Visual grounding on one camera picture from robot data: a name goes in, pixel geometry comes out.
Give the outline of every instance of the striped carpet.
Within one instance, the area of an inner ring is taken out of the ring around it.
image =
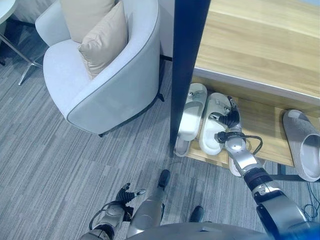
[[[31,27],[10,23],[6,35],[31,57],[46,47]],[[123,184],[147,189],[130,203],[137,208],[165,168],[171,179],[163,224],[186,222],[193,208],[202,205],[205,221],[264,232],[241,178],[209,163],[169,157],[171,62],[160,66],[165,102],[157,100],[141,116],[99,138],[64,120],[41,69],[18,86],[26,63],[4,44],[0,56],[6,61],[0,66],[1,240],[76,240]],[[268,162],[266,169],[274,173],[276,165]],[[300,207],[310,202],[306,183],[279,183]],[[320,195],[319,183],[311,188]],[[117,240],[125,239],[127,228],[123,223]]]

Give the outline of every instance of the armchair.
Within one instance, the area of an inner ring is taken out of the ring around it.
[[[159,7],[157,0],[123,0],[128,44],[90,80],[79,43],[70,39],[60,2],[35,22],[49,45],[43,75],[52,100],[72,125],[102,134],[141,112],[159,87]]]

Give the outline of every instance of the black post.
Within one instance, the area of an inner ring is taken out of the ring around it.
[[[175,0],[170,116],[171,155],[174,152],[209,5],[210,0]]]

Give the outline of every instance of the white wall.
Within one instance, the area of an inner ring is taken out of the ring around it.
[[[160,5],[160,54],[171,57],[174,48],[175,0],[158,0]]]
[[[23,22],[34,24],[36,19],[55,0],[17,0],[17,1],[18,1],[18,6],[14,12],[15,18]],[[160,45],[161,45],[160,54],[168,57],[172,57],[173,43],[174,43],[175,0],[158,0],[158,1],[160,5]]]

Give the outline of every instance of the beige cushion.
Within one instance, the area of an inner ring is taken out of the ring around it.
[[[128,42],[124,5],[119,1],[83,38],[79,51],[93,79],[125,48]]]
[[[71,39],[81,43],[85,35],[111,10],[115,0],[60,0]]]

